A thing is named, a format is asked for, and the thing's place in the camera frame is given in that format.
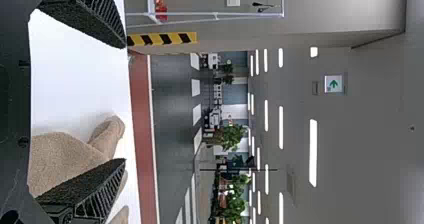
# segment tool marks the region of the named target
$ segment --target ceiling light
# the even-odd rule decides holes
[[[259,75],[259,51],[256,50],[256,75]]]
[[[283,48],[278,49],[278,66],[280,68],[284,66],[284,52],[283,52]]]
[[[261,215],[262,213],[261,205],[261,191],[258,191],[258,215]]]
[[[256,149],[256,158],[257,158],[256,166],[259,172],[261,171],[261,149],[259,147]]]
[[[255,63],[253,62],[253,55],[250,55],[250,76],[253,77]]]
[[[265,107],[264,107],[264,110],[265,110],[265,131],[268,131],[268,100],[265,100],[265,103],[264,103],[264,105],[265,105]]]
[[[280,219],[280,223],[279,224],[284,224],[284,196],[283,193],[280,192],[280,196],[279,196],[279,209],[280,209],[280,215],[279,215],[279,219]]]
[[[318,47],[311,47],[310,50],[311,58],[315,58],[318,56]]]
[[[309,182],[317,186],[318,122],[309,121]]]
[[[282,106],[278,109],[278,146],[281,150],[284,148],[284,109]]]
[[[264,72],[268,72],[268,50],[264,50]]]
[[[268,164],[265,165],[265,194],[269,193],[269,170]]]

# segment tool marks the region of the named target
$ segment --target black plastic object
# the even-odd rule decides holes
[[[54,187],[36,200],[56,224],[103,224],[115,202],[124,171],[125,159],[114,159]]]
[[[108,45],[126,46],[124,27],[114,0],[43,0],[38,8]]]

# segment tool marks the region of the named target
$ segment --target black grille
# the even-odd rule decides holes
[[[0,143],[9,135],[9,74],[7,69],[0,65]]]
[[[114,0],[43,0],[39,9],[113,47],[126,46],[124,27]]]
[[[124,171],[124,159],[111,160],[54,187],[37,201],[49,215],[61,216],[49,212],[51,206],[60,205],[73,209],[74,220],[96,220],[103,224],[115,202]]]

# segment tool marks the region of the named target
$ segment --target rectangular ceiling light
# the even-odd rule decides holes
[[[265,100],[265,103],[264,103],[264,110],[265,110],[265,117],[264,117],[264,119],[265,119],[265,131],[268,131],[268,100]]]
[[[258,191],[258,215],[261,215],[262,213],[262,206],[261,206],[261,191]]]
[[[252,94],[252,98],[250,98],[250,111],[252,112],[252,116],[255,115],[255,95]]]
[[[256,191],[256,175],[252,173],[252,192]]]
[[[249,143],[249,146],[251,146],[252,145],[252,131],[250,130],[250,128],[247,129],[247,133],[248,133],[248,138],[249,138],[248,143]]]
[[[252,136],[252,156],[255,156],[255,137]]]
[[[264,50],[264,72],[268,72],[268,50]]]
[[[249,190],[249,206],[252,207],[252,190]]]
[[[284,148],[284,108],[280,106],[278,108],[278,146],[281,150]]]
[[[318,122],[309,121],[309,182],[317,186]]]
[[[310,49],[311,58],[315,58],[318,56],[318,47],[311,47]]]
[[[283,193],[280,192],[280,196],[279,196],[279,220],[280,223],[279,224],[284,224],[284,196]]]
[[[253,224],[256,224],[256,208],[253,208]]]
[[[250,76],[253,77],[254,75],[254,68],[255,68],[255,63],[253,62],[253,55],[250,55]]]
[[[269,169],[268,164],[265,165],[265,194],[269,194]]]
[[[284,52],[283,48],[278,49],[278,66],[282,68],[284,66]]]
[[[256,149],[256,158],[257,158],[257,163],[256,166],[258,168],[258,172],[261,171],[261,149],[258,147],[258,149]]]
[[[256,75],[259,75],[259,51],[256,50]]]

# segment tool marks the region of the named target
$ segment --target green plant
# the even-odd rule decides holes
[[[233,65],[232,64],[227,64],[227,65],[222,65],[222,71],[224,71],[224,73],[232,73],[233,72]]]
[[[226,75],[222,78],[222,82],[224,82],[227,85],[231,85],[234,82],[234,76],[232,75]]]
[[[251,181],[251,178],[245,174],[235,176],[233,177],[232,183],[243,185],[243,187],[247,184],[249,184]]]
[[[229,223],[242,223],[241,213],[246,209],[246,201],[240,196],[229,194],[227,196],[227,208],[222,211],[222,216]]]
[[[218,129],[212,138],[205,138],[208,144],[221,145],[224,151],[237,151],[237,145],[245,133],[240,125],[226,126]]]

